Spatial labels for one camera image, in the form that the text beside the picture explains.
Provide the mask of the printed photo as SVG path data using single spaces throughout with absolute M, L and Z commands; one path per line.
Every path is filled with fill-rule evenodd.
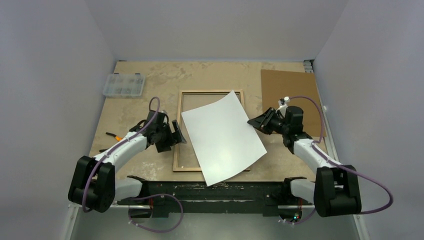
M 238 175 L 267 153 L 233 90 L 181 115 L 207 186 Z

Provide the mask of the black wooden picture frame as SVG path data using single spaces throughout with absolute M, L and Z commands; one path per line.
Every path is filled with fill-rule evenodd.
M 187 140 L 183 134 L 182 131 L 182 112 L 183 112 L 183 103 L 184 103 L 184 96 L 225 96 L 229 94 L 230 92 L 234 92 L 237 96 L 241 106 L 245 108 L 245 101 L 244 101 L 244 91 L 242 89 L 236 89 L 236 90 L 230 90 L 230 89 L 211 89 L 211 90 L 200 90 L 200 89 L 191 89 L 191 90 L 181 90 L 179 92 L 178 96 L 178 103 L 177 103 L 177 114 L 176 114 L 176 121 L 178 123 L 178 130 L 182 134 L 183 141 L 180 143 L 177 143 L 174 146 L 173 151 L 173 163 L 172 163 L 172 171 L 175 173 L 178 172 L 185 172 L 185 173 L 194 173 L 194 172 L 202 172 L 202 169 L 200 167 L 183 167 L 179 166 L 179 159 L 180 159 L 180 149 L 181 144 L 186 144 Z

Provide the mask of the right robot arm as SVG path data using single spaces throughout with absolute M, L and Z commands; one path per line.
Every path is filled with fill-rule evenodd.
M 269 108 L 247 123 L 259 132 L 282 136 L 283 145 L 314 172 L 315 180 L 304 177 L 285 178 L 280 196 L 288 204 L 299 198 L 312 203 L 321 217 L 358 214 L 362 210 L 356 170 L 352 165 L 330 164 L 329 155 L 320 151 L 313 138 L 304 131 L 304 111 L 297 106 L 281 110 Z

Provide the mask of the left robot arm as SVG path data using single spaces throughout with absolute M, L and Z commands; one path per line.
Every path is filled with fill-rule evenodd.
M 176 120 L 170 121 L 165 112 L 150 110 L 147 119 L 133 126 L 116 144 L 93 157 L 82 156 L 77 161 L 67 198 L 88 212 L 103 213 L 113 203 L 129 198 L 142 205 L 149 199 L 142 179 L 118 180 L 116 173 L 150 146 L 162 153 L 186 142 Z

